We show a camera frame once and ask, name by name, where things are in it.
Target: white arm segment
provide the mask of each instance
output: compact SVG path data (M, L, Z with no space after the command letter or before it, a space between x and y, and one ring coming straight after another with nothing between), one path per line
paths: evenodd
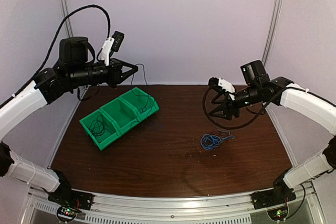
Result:
M288 87L303 89L297 84L290 84ZM307 92L295 89L285 90L280 104L317 122L332 135L336 134L336 108L331 104ZM289 188L294 188L332 169L333 167L329 165L325 155L320 151L304 163L289 170L284 176L284 181Z
M48 104L40 90L34 88L35 85L32 81L20 94L0 109L0 141L21 121ZM5 176L40 186L49 192L55 191L59 186L59 178L54 171L43 169L13 151L10 154L14 164L10 165Z
M297 84L287 86L303 89ZM336 107L331 104L312 94L287 89L281 95L280 105L299 112L326 128L332 135L336 135Z
M29 115L47 105L32 81L20 94L0 109L0 141Z
M50 169L43 169L41 166L27 161L18 156L15 152L10 153L14 164L11 164L6 177L16 178L26 182L28 185L39 186L48 192L53 192L60 185L57 174Z

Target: black cable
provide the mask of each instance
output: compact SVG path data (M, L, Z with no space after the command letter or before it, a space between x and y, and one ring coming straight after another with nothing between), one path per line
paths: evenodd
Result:
M239 126L232 126L232 127L229 127L229 126L223 126L223 125L217 123L215 120L213 120L213 119L210 117L209 113L206 111L206 107L205 107L206 97L207 97L207 95L208 95L208 93L210 92L211 89L212 89L212 88L209 87L209 88L205 91L204 96L203 96L202 107L203 107L204 114L206 115L206 117L209 119L210 122L212 122L213 124L215 124L216 126L218 126L218 127L220 127L220 128L226 129L226 130L237 130L237 129L241 129L241 128L246 127L246 126L250 125L251 123L253 123L255 119L257 119L260 115L262 115L262 113L265 111L265 108L266 108L272 101L274 101L279 95L281 95L285 90L287 90L287 89L294 89L294 90L298 90L298 91L302 91L302 92L306 93L306 90L304 90L304 89L299 89L299 88L296 88L296 87L284 87L283 89L279 90L279 91L278 91L278 92L277 92L277 93L276 93L276 94L275 94L275 95L274 95L268 102L266 102L266 103L264 104L264 106L263 106L263 107L262 107L256 114L255 114L255 116L254 116L251 120L249 120L248 122L246 122L246 123L244 123L244 124L242 124L242 125L239 125ZM313 96L315 96L315 97L317 97L317 98L319 98L319 99L321 99L322 101L324 101L324 102L326 102L326 103L332 105L333 107L336 107L336 105L335 105L334 103L328 101L327 99L325 99L325 98L323 98L323 97L320 97L320 96L317 95L317 94L314 94L314 93L312 93L312 92L310 92L310 91L308 91L307 93L308 93L308 94L311 94L311 95L313 95Z
M251 114L253 114L253 115L258 114L258 112L255 112L255 111L250 110L250 109L248 108L248 106L246 106L245 108L246 108L246 110L247 110L249 113L251 113Z
M306 90L304 90L304 89L299 89L299 88L296 88L296 87L288 87L288 88L290 88L290 89L295 89L295 90L299 90L299 91L302 91L302 92L306 93ZM331 106L336 107L336 104L332 103L331 101L327 100L326 98L320 97L319 95L314 94L313 92L310 92L310 91L308 91L307 93L308 93L308 94L311 94L311 95L313 95L313 96L315 96L315 97L317 97L317 98L319 98L319 99L321 99L322 101L324 101L324 102L330 104Z
M142 63L138 63L138 64L135 64L135 65L136 65L136 66L142 66L143 79L144 79L144 81L145 81L146 86L148 86L148 82L147 82L147 79L146 79L145 65L142 64ZM132 75L131 86L133 85L133 80L134 80L134 74ZM147 93L147 95L136 94L136 93L133 91L133 89L131 89L131 91L132 91L132 93L133 93L134 95L136 95L137 97L147 97L147 101L146 101L145 105L142 106L140 109L138 109L137 114L136 114L136 118L135 118L136 121L133 122L133 123L140 123L140 121L139 121L139 119L138 119L138 115L139 115L139 113L143 113L143 112L145 111L145 109L147 108L147 105L148 105L148 103L149 103L149 100L150 100L150 97L151 97L151 96L150 96L148 93ZM148 110L147 115L149 115L149 113L151 112L152 108L153 108L153 107L151 107L151 108Z
M67 222L67 223L72 222L76 218L77 214L74 215L74 216L72 216L71 219L67 219L67 218L61 217L61 216L59 216L59 214L62 214L62 209L63 208L64 208L63 206L60 206L59 208L57 208L57 210L56 210L56 217L57 217L57 219L59 221L61 221L61 222Z
M91 122L89 130L94 137L103 136L105 133L104 117L100 114Z
M35 77L40 73L40 71L42 70L42 68L44 67L44 65L46 64L46 62L48 61L49 59L49 56L50 56L50 53L51 53L51 50L52 50L52 47L54 46L55 44L55 41L57 39L57 36L62 28L62 25L64 24L64 22L69 18L71 17L73 14L81 11L81 10L84 10L84 9L87 9L87 8L98 8L100 9L105 15L106 15L106 18L107 18L107 25L108 25L108 34L107 34L107 38L109 37L110 35L110 29L111 29L111 20L110 20L110 16L109 14L107 13L107 11L102 8L101 6L99 5L86 5L86 6L83 6L81 8L78 8L76 10L74 10L73 12L71 12L70 14L68 14L60 23L60 25L58 26L57 28L57 31L55 33L55 36L54 38L52 39L52 42L50 44L50 47L48 49L48 52L47 52L47 55L46 55L46 58L44 59L44 61L42 62L41 66L36 70L36 72L33 74L33 76L21 87L19 88L18 91L16 91L13 96L11 96L10 98L8 98L5 102L3 102L1 105L0 105L0 109L5 106L9 101L11 101L14 97L16 97L20 92L22 92L34 79Z
M93 95L90 95L89 97L85 97L85 98L80 97L80 90L79 90L79 87L77 87L77 99L81 102L85 102L85 101L90 100L91 98L95 97L99 93L100 85L97 84L97 87L98 87L98 89L96 90L96 92Z
M52 196L52 194L51 194L50 192L48 192L48 191L47 191L46 189L44 189L44 188L42 188L42 189L43 189L43 191L44 191L48 196L50 196L50 198L53 199L54 202L56 202L57 204L59 204L61 207L70 208L70 209L71 209L72 211L74 211L74 212L82 212L81 210L73 209L73 208L70 207L70 206L61 204L58 200L56 200L56 199Z
M269 99L268 102L266 102L264 104L264 106L262 106L262 108L258 111L258 113L251 120L249 120L248 122L246 122L242 125L239 125L239 126L232 126L232 127L223 126L223 125L217 123L215 120L213 120L210 117L209 113L206 111L205 102L206 102L207 95L209 94L212 87L209 87L204 93L203 101L202 101L202 108L203 108L204 114L209 119L209 121L212 122L213 124L215 124L217 127L220 127L220 128L226 129L226 130L237 130L237 129L241 129L241 128L246 127L246 126L250 125L251 123L253 123L254 120L257 119L262 114L262 112L265 110L265 108L288 88L289 87L284 87L283 89L279 90L275 95L273 95L273 97L271 99Z
M302 189L303 189L303 199L302 199L302 201L301 201L299 207L298 207L298 208L294 211L294 213L292 213L289 217L286 217L286 220L292 218L292 217L293 217L293 216L300 210L300 208L301 208L302 205L303 205L303 202L304 202L305 199L306 199L306 189L305 189L305 187L304 187L302 184L300 184L300 186L301 186Z

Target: cable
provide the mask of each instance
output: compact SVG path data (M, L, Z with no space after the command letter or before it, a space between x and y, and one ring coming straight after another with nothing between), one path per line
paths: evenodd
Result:
M302 199L302 201L301 201L299 207L298 207L298 208L291 214L291 216L286 217L285 220L288 220L288 219L292 218L292 217L293 217L293 216L300 210L300 208L301 208L302 205L303 205L303 202L304 202L305 199L306 199L306 189L305 189L305 187L304 187L302 184L300 184L300 186L301 186L302 189L303 189L303 199Z
M253 115L258 114L258 112L255 112L255 111L250 110L250 109L248 108L248 106L246 106L245 108L246 108L246 110L247 110L249 113L251 113L251 114L253 114Z
M330 104L331 106L336 107L336 104L332 103L331 101L327 100L326 98L323 98L323 97L320 97L320 96L317 95L317 94L314 94L313 92L310 92L310 91L307 92L305 89L299 89L299 88L296 88L296 87L288 87L288 88L289 88L289 89L299 90L299 91L302 91L302 92L304 92L304 93L311 94L311 95L317 97L318 99L321 99L322 101L324 101L324 102Z
M253 123L254 120L257 119L262 114L262 112L265 110L265 108L288 88L290 88L290 87L284 87L283 89L279 90L275 95L273 95L273 97L271 99L269 99L268 102L266 102L264 104L264 106L262 106L262 108L258 111L258 113L251 120L249 120L248 122L246 122L242 125L239 125L239 126L232 126L232 127L223 126L223 125L217 123L215 120L213 120L210 117L209 113L206 111L205 101L206 101L207 95L209 94L210 90L212 89L211 87L209 87L204 93L203 100L202 100L202 108L203 108L204 114L206 115L208 120L210 122L212 122L213 124L215 124L217 127L220 127L220 128L226 129L226 130L237 130L237 129L241 129L241 128L246 127L246 126L250 125L251 123Z
M91 122L89 130L94 137L104 135L105 124L104 124L104 117L101 114Z
M144 81L145 81L146 86L148 86L148 82L147 82L147 79L146 79L145 65L142 64L142 63L138 63L138 64L135 64L135 65L136 65L136 66L142 66L142 70L143 70L143 79L144 79ZM133 85L133 80L134 80L134 74L132 75L131 86ZM136 95L137 97L147 97L147 101L146 101L146 103L145 103L144 106L142 106L141 108L138 109L137 114L136 114L136 116L135 116L136 121L134 121L134 122L131 123L130 128L132 128L132 126L133 126L134 123L140 123L140 121L139 121L139 119L138 119L138 115L139 115L139 113L144 113L144 112L147 110L147 105L148 105L148 103L149 103L149 101L150 101L150 98L152 98L148 93L147 93L146 95L141 95L141 94L136 94L136 93L133 91L133 89L131 89L131 91L132 91L132 93L133 93L134 95ZM151 113L152 109L153 109L153 106L151 106L150 109L148 110L147 117L148 117L148 115Z
M72 221L76 218L77 214L73 215L70 219L67 219L67 218L65 218L65 217L62 217L62 216L60 216L60 215L63 215L63 211L62 211L63 208L64 208L64 207L62 207L62 206L60 206L59 208L57 208L57 210L56 210L56 217L57 217L57 219L60 221L60 223L61 223L61 222L64 222L64 223L72 222Z
M54 202L56 202L57 204L59 204L61 207L65 207L65 208L70 208L72 211L74 211L74 212L82 212L81 210L79 210L79 209L73 209L73 208L71 208L70 207L70 205L71 204L69 204L69 205L64 205L64 204L61 204L58 200L56 200L53 196L52 196L52 194L50 193L50 192L48 192L46 189L44 189L44 188L42 188L43 189L43 191L50 197L50 198L52 198L53 199L53 201Z
M242 125L239 125L239 126L232 126L232 127L230 127L230 126L223 126L223 125L217 123L215 120L213 120L213 119L210 117L209 113L206 111L205 102L206 102L207 95L208 95L208 93L210 92L211 89L212 89L212 88L209 87L209 88L205 91L204 96L203 96L203 100L202 100L202 108L203 108L204 114L206 115L206 117L208 118L208 120L209 120L210 122L212 122L213 124L215 124L217 127L220 127L220 128L226 129L226 130L237 130L237 129L241 129L241 128L246 127L246 126L250 125L251 123L253 123L255 119L257 119L260 115L262 115L262 113L264 113L265 108L266 108L272 101L274 101L279 95L281 95L285 90L287 90L287 89L295 89L295 90L298 90L298 91L302 91L302 92L304 92L304 93L311 94L311 95L313 95L313 96L315 96L315 97L321 99L322 101L324 101L324 102L326 102L326 103L332 105L333 107L336 107L336 105L335 105L334 103L332 103L332 102L328 101L327 99L325 99L325 98L323 98L323 97L320 97L319 95L314 94L314 93L312 93L312 92L310 92L310 91L306 92L306 90L304 90L304 89L299 89L299 88L296 88L296 87L284 87L284 88L280 89L275 95L273 95L273 97L271 97L271 99L269 99L269 100L264 104L264 106L262 106L262 108L255 114L255 116L254 116L251 120L249 120L248 122L246 122L246 123L244 123L244 124L242 124Z
M36 72L33 74L33 76L21 87L19 88L19 90L17 90L10 98L8 98L5 102L3 102L1 105L0 105L0 109L5 106L8 102L10 102L14 97L16 97L20 92L22 92L34 79L35 77L40 73L40 71L42 70L42 68L44 67L44 65L47 63L48 59L49 59L49 56L50 56L50 53L51 53L51 50L55 44L55 41L57 39L57 36L62 28L62 25L64 24L64 22L69 18L71 17L73 14L77 13L77 12L80 12L81 10L84 10L84 9L87 9L87 8L97 8L97 9L100 9L106 16L107 18L107 25L108 25L108 33L107 33L107 38L109 37L110 35L110 29L111 29L111 20L110 20L110 16L109 14L107 13L107 11L102 8L101 6L99 5L86 5L86 6L83 6L81 8L78 8L76 10L74 10L73 12L71 12L70 14L68 14L66 17L64 17L64 19L61 21L60 25L58 26L57 28L57 31L54 35L54 38L52 39L52 42L50 44L50 47L48 49L48 52L47 52L47 55L46 55L46 58L44 59L44 61L42 62L41 66L36 70Z
M220 137L216 135L210 135L210 134L204 134L203 137L201 138L201 146L205 150L213 150L214 148L219 147L222 142L228 138L235 139L235 136L231 135L230 131L221 131L218 129L220 132L228 134L227 137Z
M100 85L97 84L97 87L98 87L98 89L96 90L96 92L93 95L90 95L89 97L85 97L85 98L80 97L80 90L79 90L79 87L77 87L77 99L81 102L85 102L85 101L90 100L91 98L95 97L99 93Z

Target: robotic arm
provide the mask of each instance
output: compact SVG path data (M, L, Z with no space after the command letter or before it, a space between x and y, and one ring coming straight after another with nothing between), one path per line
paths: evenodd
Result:
M209 88L203 99L203 109L208 119L224 129L238 129L254 121L269 103L297 111L317 122L332 135L336 135L336 107L331 102L303 89L284 77L270 80L261 61L253 61L241 66L248 87L236 91L233 85L223 79L211 78ZM217 92L211 100L217 107L207 112L205 100L210 90ZM225 127L213 118L231 120L232 116L239 117L240 108L263 102L265 105L248 123L237 127ZM304 163L285 171L274 182L274 189L252 194L256 209L282 204L285 198L295 199L292 189L304 182L317 178L336 168L336 137L331 139L328 146Z
M0 141L17 124L30 114L53 103L64 93L73 93L80 86L96 86L107 83L114 88L138 71L138 67L122 60L111 58L117 52L124 34L115 32L102 47L102 57L95 63L95 53L86 37L62 39L59 59L53 68L42 70L18 95L0 109ZM88 61L88 50L93 60ZM123 72L123 67L130 70ZM92 195L71 189L66 177L57 170L44 169L11 151L0 143L0 176L19 179L43 188L49 199L61 206L75 209L79 199L82 209L90 209Z

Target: metal base frame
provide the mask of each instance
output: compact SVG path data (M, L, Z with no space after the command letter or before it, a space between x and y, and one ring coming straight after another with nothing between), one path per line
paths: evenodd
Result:
M312 223L325 224L321 206L312 183L306 183L306 201ZM83 210L77 216L77 223L100 224L158 224L174 222L178 224L252 224L251 215L266 212L255 210L251 202L252 192L225 196L191 198L142 198L107 194L94 194L90 211ZM297 190L301 202L303 191ZM39 189L31 188L28 193L27 207L21 217L21 224L31 222L34 211L56 214L59 207L47 200L48 196Z

